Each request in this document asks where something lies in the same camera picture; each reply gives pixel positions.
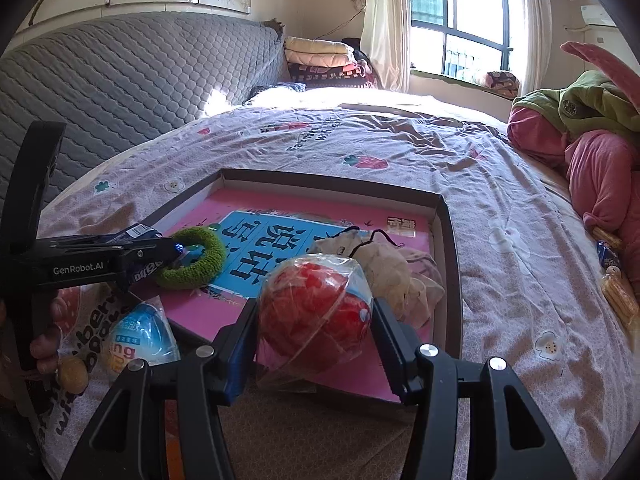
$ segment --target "air conditioner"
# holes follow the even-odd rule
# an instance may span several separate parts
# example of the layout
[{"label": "air conditioner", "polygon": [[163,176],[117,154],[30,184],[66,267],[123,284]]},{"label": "air conditioner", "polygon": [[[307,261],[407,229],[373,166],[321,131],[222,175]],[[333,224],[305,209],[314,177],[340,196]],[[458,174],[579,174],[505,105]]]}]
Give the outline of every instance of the air conditioner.
[{"label": "air conditioner", "polygon": [[607,14],[601,5],[583,5],[582,18],[587,25],[600,25],[601,27],[615,27],[616,23]]}]

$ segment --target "snack package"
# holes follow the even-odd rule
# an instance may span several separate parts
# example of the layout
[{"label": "snack package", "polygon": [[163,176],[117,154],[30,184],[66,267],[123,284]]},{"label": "snack package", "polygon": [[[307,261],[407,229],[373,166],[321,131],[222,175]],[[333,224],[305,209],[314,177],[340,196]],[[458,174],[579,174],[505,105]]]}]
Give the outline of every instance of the snack package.
[{"label": "snack package", "polygon": [[356,260],[306,254],[282,262],[258,297],[261,387],[312,379],[360,354],[372,295]]},{"label": "snack package", "polygon": [[609,267],[622,268],[618,254],[606,241],[598,240],[596,246],[598,248],[598,259],[603,269],[609,269]]},{"label": "snack package", "polygon": [[142,358],[151,366],[180,359],[160,298],[136,306],[113,327],[103,345],[112,381],[133,359]]},{"label": "snack package", "polygon": [[638,318],[639,307],[628,279],[619,268],[610,266],[600,287],[622,324],[629,328]]}]

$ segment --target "bed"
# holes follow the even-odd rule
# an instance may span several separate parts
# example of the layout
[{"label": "bed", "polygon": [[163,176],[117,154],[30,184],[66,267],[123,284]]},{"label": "bed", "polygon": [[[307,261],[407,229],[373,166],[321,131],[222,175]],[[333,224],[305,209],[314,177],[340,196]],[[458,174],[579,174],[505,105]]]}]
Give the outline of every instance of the bed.
[{"label": "bed", "polygon": [[[441,193],[458,245],[462,357],[507,359],[578,478],[600,479],[638,424],[634,345],[599,291],[593,241],[570,206],[566,182],[516,153],[505,133],[494,118],[431,97],[272,88],[89,171],[44,209],[39,235],[115,232],[219,168],[346,176]],[[88,393],[76,399],[78,410],[99,402],[100,392]],[[221,414],[236,475],[394,478],[411,414],[342,408],[252,388]],[[464,405],[460,431],[455,478],[466,475]],[[74,440],[46,438],[55,476]],[[305,451],[309,443],[314,452]],[[330,462],[335,456],[343,460]]]}]

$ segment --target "drawstring bag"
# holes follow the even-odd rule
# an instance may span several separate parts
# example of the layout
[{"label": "drawstring bag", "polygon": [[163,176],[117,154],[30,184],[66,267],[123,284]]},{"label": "drawstring bag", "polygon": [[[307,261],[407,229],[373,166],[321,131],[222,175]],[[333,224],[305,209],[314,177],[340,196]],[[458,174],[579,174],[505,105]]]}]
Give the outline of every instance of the drawstring bag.
[{"label": "drawstring bag", "polygon": [[354,258],[373,296],[384,298],[396,319],[413,328],[427,323],[444,296],[442,278],[431,255],[399,247],[382,229],[368,234],[350,227],[334,237],[316,240],[309,252]]}]

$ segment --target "yellow snack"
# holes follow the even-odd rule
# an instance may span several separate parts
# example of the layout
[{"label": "yellow snack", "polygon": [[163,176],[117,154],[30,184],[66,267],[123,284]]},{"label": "yellow snack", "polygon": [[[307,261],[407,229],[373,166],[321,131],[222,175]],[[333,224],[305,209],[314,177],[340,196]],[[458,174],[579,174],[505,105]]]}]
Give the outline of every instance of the yellow snack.
[{"label": "yellow snack", "polygon": [[638,315],[640,307],[633,294],[631,285],[617,267],[609,267],[600,285],[604,297],[620,318],[629,327],[631,320]]},{"label": "yellow snack", "polygon": [[70,394],[80,395],[89,384],[89,374],[82,359],[70,356],[60,359],[58,383]]},{"label": "yellow snack", "polygon": [[615,251],[619,251],[624,246],[620,238],[618,238],[616,235],[612,235],[611,233],[607,233],[605,230],[600,229],[599,227],[593,228],[593,237],[596,238],[596,240],[605,241],[607,244],[609,244],[609,247],[611,247]]}]

